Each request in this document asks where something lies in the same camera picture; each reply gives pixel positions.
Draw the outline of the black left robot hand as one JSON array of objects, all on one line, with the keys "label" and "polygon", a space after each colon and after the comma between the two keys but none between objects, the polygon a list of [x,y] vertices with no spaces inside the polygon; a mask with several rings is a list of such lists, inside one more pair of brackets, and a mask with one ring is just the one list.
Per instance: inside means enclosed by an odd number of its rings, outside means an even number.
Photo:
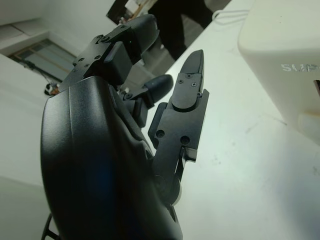
[{"label": "black left robot hand", "polygon": [[43,239],[183,238],[174,205],[209,99],[204,52],[189,55],[176,81],[165,74],[119,90],[158,35],[146,14],[96,36],[46,101],[41,173],[57,232],[45,226]]}]

